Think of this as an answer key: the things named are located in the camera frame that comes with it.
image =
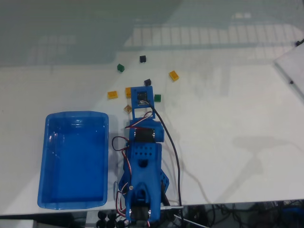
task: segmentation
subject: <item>orange block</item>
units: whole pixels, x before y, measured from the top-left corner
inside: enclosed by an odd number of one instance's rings
[[[115,98],[118,98],[117,91],[108,92],[108,99],[115,99]]]
[[[125,96],[127,98],[131,98],[131,87],[125,89]]]
[[[175,71],[170,72],[169,76],[173,82],[175,82],[176,80],[178,80],[180,78]]]

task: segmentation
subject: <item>green block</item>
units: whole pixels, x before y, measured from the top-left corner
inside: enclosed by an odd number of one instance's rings
[[[155,94],[154,95],[154,101],[155,102],[161,102],[162,101],[162,95],[160,95],[160,94]]]
[[[123,72],[124,71],[124,66],[121,65],[121,64],[118,64],[117,65],[117,70],[119,70],[120,72]]]

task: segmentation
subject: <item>blue plastic bin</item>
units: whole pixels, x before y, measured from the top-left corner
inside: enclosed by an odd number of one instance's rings
[[[38,205],[87,209],[107,200],[109,117],[62,112],[46,118]]]

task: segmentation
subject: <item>blue robotic arm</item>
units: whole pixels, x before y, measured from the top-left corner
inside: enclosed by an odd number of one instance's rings
[[[132,115],[130,126],[141,118],[135,117],[135,109],[154,107],[152,86],[131,88]],[[126,218],[130,221],[157,221],[161,214],[161,188],[166,192],[169,179],[161,169],[162,145],[164,142],[164,128],[161,122],[154,120],[155,113],[134,127],[130,128],[126,157],[132,168],[129,172],[124,159],[124,174],[118,184],[126,205]]]

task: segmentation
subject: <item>small cube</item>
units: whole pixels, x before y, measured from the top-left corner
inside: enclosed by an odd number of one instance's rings
[[[126,98],[131,98],[131,87],[125,89]]]
[[[176,80],[178,80],[180,78],[175,71],[170,72],[169,76],[173,82],[175,82]]]
[[[139,61],[140,61],[141,63],[145,63],[145,62],[147,61],[146,56],[139,56]]]
[[[162,101],[162,95],[160,95],[160,94],[155,94],[154,95],[154,101],[155,102],[161,102]]]
[[[120,72],[123,72],[124,71],[124,66],[121,65],[121,64],[118,64],[117,65],[117,70],[120,71]]]
[[[124,110],[129,114],[130,112],[132,112],[132,107],[127,105]]]
[[[145,80],[144,85],[145,86],[150,86],[151,85],[151,80],[150,79]]]
[[[117,91],[108,92],[108,99],[115,99],[115,98],[118,98]]]

